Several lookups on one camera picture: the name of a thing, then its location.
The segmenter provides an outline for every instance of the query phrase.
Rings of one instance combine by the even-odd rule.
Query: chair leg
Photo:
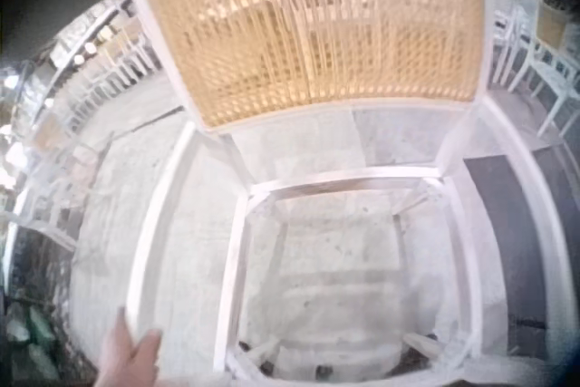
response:
[[[570,120],[568,120],[567,123],[564,125],[564,127],[562,128],[562,131],[560,131],[560,138],[564,138],[564,136],[570,130],[570,128],[572,127],[572,124],[575,123],[575,121],[578,119],[578,117],[580,117],[580,109],[576,109],[575,112],[570,117]]]
[[[508,52],[509,52],[509,44],[506,41],[504,46],[501,48],[501,53],[499,54],[498,57],[498,63],[496,64],[496,70],[494,71],[493,78],[491,79],[492,83],[498,83],[499,75],[503,71],[504,64],[506,63],[506,58],[508,57]]]
[[[524,75],[527,73],[528,68],[529,63],[524,63],[524,65],[522,65],[522,68],[519,69],[519,72],[517,72],[516,77],[514,77],[514,80],[507,88],[509,92],[513,92],[516,89],[517,85],[521,82],[521,80],[524,78]]]
[[[566,100],[568,100],[567,95],[561,95],[558,97],[558,99],[556,100],[556,103],[554,103],[554,106],[552,107],[550,112],[547,114],[546,119],[544,120],[544,122],[540,126],[540,129],[537,131],[538,138],[541,137],[546,132],[547,126],[549,126],[550,122],[554,120],[554,118],[556,117],[556,115],[558,114],[558,112],[560,111],[562,106],[564,106],[564,103],[566,102]]]
[[[537,97],[537,95],[540,93],[540,91],[542,91],[544,89],[544,85],[545,85],[544,81],[542,80],[542,78],[540,78],[539,84],[534,89],[534,92],[532,92],[532,95],[531,95],[532,99],[535,99]]]
[[[427,200],[427,192],[419,190],[419,183],[410,192],[405,194],[401,200],[392,207],[393,215],[400,215],[402,212],[419,206],[419,204]]]
[[[511,51],[509,52],[507,64],[504,67],[504,73],[501,76],[500,81],[501,86],[506,86],[506,82],[508,81],[509,74],[511,73],[511,70],[514,67],[514,62],[516,61],[516,56],[518,52],[519,52],[519,44],[515,42],[514,46],[511,48]]]

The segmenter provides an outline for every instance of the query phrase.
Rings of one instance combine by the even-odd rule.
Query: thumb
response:
[[[133,363],[142,369],[155,366],[161,347],[161,330],[149,330],[137,346]]]
[[[121,308],[117,313],[115,325],[107,333],[101,349],[101,369],[107,371],[123,366],[131,359],[133,341],[125,322],[125,312]]]

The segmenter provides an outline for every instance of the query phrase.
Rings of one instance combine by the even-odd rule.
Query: white chair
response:
[[[66,250],[73,251],[76,241],[68,233],[65,209],[79,208],[92,192],[88,181],[73,175],[73,168],[82,166],[91,173],[96,164],[96,152],[85,146],[95,158],[82,161],[74,154],[81,143],[50,112],[45,112],[30,137],[23,140],[27,162],[12,166],[13,175],[25,174],[23,191],[26,203],[17,211],[0,211],[0,215],[20,227],[36,230]]]
[[[508,90],[513,92],[531,69],[540,78],[540,82],[532,92],[532,97],[536,97],[546,84],[556,94],[556,102],[540,126],[537,132],[538,137],[546,132],[550,122],[568,99],[580,101],[580,94],[577,90],[578,65],[560,52],[567,20],[565,14],[547,5],[542,4],[539,7],[536,15],[536,32],[531,41],[531,44],[537,45],[537,48],[528,50],[521,69],[508,87]]]
[[[480,276],[472,235],[450,178],[487,92],[493,33],[489,0],[134,1],[195,122],[198,140],[226,154],[244,187],[227,254],[214,369],[229,371],[249,385],[316,385],[266,378],[255,364],[264,355],[249,356],[238,345],[250,239],[246,221],[252,210],[268,199],[421,185],[446,198],[443,208],[457,266],[459,330],[449,343],[409,336],[408,344],[431,358],[430,368],[365,385],[440,385],[461,379],[474,367],[475,372],[480,370],[479,381],[486,376],[494,381],[511,379],[517,365],[509,359],[499,359],[503,365],[479,359]],[[229,135],[236,127],[291,111],[299,116],[300,111],[325,107],[350,110],[390,104],[453,107],[462,116],[434,162],[329,171],[257,184]],[[418,200],[415,191],[392,213],[405,213]],[[129,311],[139,316],[134,308]]]
[[[536,33],[537,9],[541,0],[499,0],[496,16],[505,17],[504,31],[496,40],[502,46],[492,78],[493,83],[506,85],[517,55],[529,50],[531,35]]]

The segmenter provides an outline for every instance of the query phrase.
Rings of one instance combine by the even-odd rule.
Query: stone floor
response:
[[[561,142],[553,127],[542,139],[536,137],[546,115],[537,101],[501,90],[493,91],[493,97],[531,150]],[[87,208],[72,268],[71,324],[94,362],[117,306],[124,304],[148,199],[187,116],[177,112],[148,121],[177,106],[167,77],[158,73],[108,103],[83,132],[95,146],[113,137],[95,186],[106,195],[92,198]],[[250,171],[262,181],[428,161],[452,121],[442,111],[338,111],[263,123],[237,131],[234,139]],[[500,144],[479,123],[465,157],[498,154]],[[478,235],[479,267],[487,273],[484,305],[499,307],[498,316],[506,316],[493,227],[464,165],[455,182]],[[150,326],[164,330],[159,359],[163,378],[211,370],[235,191],[231,170],[201,149],[183,186],[163,256],[150,266],[160,276],[157,288],[150,289],[149,318]],[[267,213],[253,217],[240,338],[252,346],[282,339],[287,347],[278,355],[278,376],[298,376],[296,361],[303,362],[305,353],[310,365],[319,363],[316,355],[324,355],[325,361],[341,358],[328,352],[330,345],[345,352],[372,350],[369,359],[381,364],[367,375],[381,376],[398,364],[403,333],[435,333],[441,340],[452,335],[457,295],[440,209],[430,201],[395,222],[390,210],[400,194],[288,200],[285,231]],[[396,237],[397,225],[404,245]],[[503,353],[506,343],[498,345],[495,339],[504,327],[492,323],[486,334]],[[360,365],[354,366],[335,379],[361,376]]]

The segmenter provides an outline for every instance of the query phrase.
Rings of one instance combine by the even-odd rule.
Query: black mat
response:
[[[557,150],[546,148],[534,155],[562,219],[578,292],[580,211]],[[466,164],[498,241],[506,280],[509,349],[518,355],[544,358],[546,288],[537,233],[522,188],[504,156],[466,160]]]

